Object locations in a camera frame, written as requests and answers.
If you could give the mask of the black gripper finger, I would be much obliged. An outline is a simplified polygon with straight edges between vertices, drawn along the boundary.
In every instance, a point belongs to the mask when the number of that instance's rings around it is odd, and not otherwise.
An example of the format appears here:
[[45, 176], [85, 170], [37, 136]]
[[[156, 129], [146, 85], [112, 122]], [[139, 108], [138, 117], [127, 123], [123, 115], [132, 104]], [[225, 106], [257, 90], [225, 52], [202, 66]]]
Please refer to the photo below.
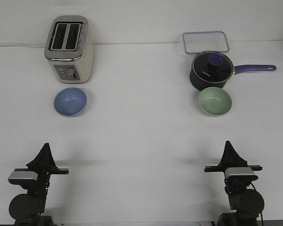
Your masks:
[[231, 143], [229, 143], [229, 154], [229, 162], [232, 166], [247, 166], [247, 161], [238, 155]]
[[29, 169], [46, 169], [49, 167], [49, 143], [45, 143], [36, 157], [26, 166]]
[[225, 142], [225, 148], [220, 160], [219, 166], [225, 166], [230, 163], [230, 141]]
[[48, 148], [48, 159], [49, 159], [49, 167], [51, 169], [57, 169], [57, 166], [56, 166], [55, 161], [53, 159], [50, 147]]

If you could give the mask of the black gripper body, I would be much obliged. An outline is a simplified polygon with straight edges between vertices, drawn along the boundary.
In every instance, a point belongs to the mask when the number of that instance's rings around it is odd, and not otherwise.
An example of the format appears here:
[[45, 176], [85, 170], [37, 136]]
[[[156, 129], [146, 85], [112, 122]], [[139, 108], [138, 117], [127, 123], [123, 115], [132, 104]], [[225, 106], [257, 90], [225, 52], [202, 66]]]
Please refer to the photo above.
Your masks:
[[[262, 166], [260, 165], [249, 165], [253, 172], [261, 171]], [[227, 166], [206, 166], [204, 168], [204, 172], [222, 172], [225, 174], [225, 170]], [[254, 176], [234, 176], [229, 178], [224, 178], [225, 181], [225, 190], [226, 191], [244, 191], [248, 186], [252, 184], [253, 181], [258, 180], [258, 176], [255, 174]]]
[[[33, 171], [31, 169], [15, 169], [14, 171]], [[28, 194], [32, 195], [47, 195], [48, 188], [50, 186], [51, 175], [67, 175], [69, 169], [51, 169], [51, 170], [37, 170], [33, 171], [38, 174], [37, 181], [26, 182], [21, 184], [23, 189], [27, 191]]]

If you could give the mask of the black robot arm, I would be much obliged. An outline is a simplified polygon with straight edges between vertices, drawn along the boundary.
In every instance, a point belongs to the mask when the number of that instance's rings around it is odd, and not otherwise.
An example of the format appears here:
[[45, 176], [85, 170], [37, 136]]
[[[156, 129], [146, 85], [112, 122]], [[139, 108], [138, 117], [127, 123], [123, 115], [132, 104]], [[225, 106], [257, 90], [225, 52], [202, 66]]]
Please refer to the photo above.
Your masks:
[[218, 226], [258, 225], [257, 218], [262, 216], [265, 203], [252, 182], [258, 180], [255, 172], [262, 169], [260, 165], [249, 165], [238, 155], [230, 141], [225, 142], [220, 163], [204, 168], [206, 173], [224, 174], [225, 192], [232, 212], [222, 213], [217, 221]]
[[25, 194], [15, 196], [9, 204], [9, 214], [16, 226], [53, 226], [52, 216], [45, 216], [45, 205], [51, 175], [67, 175], [53, 159], [49, 143], [45, 143], [25, 169], [16, 168], [8, 177], [12, 185], [19, 185]]

